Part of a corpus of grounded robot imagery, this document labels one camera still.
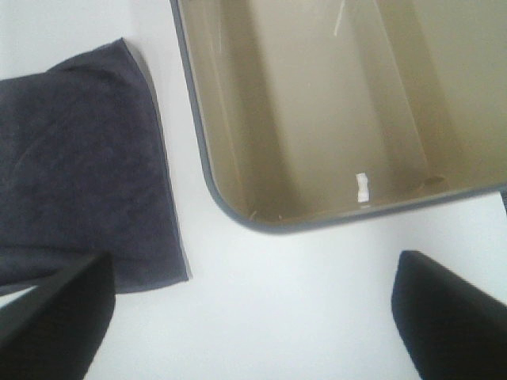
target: white surface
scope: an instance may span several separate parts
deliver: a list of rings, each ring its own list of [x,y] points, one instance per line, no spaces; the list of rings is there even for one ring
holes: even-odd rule
[[[117,296],[87,380],[418,379],[390,311],[402,249],[507,302],[498,194],[284,236],[230,220],[204,183],[166,0],[0,0],[0,78],[120,36],[151,69],[193,278]]]

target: gray towel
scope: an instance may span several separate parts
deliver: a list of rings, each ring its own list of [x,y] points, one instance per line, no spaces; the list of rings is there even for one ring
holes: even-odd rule
[[[0,294],[91,250],[112,254],[117,292],[187,279],[156,111],[123,40],[0,82]]]

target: black object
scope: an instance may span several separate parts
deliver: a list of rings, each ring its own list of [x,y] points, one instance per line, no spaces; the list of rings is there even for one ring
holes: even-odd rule
[[[187,279],[151,93],[123,40],[0,82],[0,294],[86,252],[116,291]]]
[[[398,263],[392,312],[424,380],[507,379],[507,308],[422,253]]]
[[[83,379],[115,305],[109,254],[94,254],[0,309],[0,378]]]

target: folded towel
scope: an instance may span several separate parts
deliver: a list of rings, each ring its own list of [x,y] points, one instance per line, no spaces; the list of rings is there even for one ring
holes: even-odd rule
[[[0,294],[110,252],[117,292],[187,279],[161,129],[125,42],[0,82]]]

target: scratch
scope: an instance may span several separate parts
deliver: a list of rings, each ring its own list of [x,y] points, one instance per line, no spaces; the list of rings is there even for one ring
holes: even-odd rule
[[[340,28],[341,18],[343,17],[343,11],[345,10],[345,0],[341,0],[340,10],[338,11],[338,17],[336,19],[336,24],[334,25],[334,36],[338,36],[338,29]]]

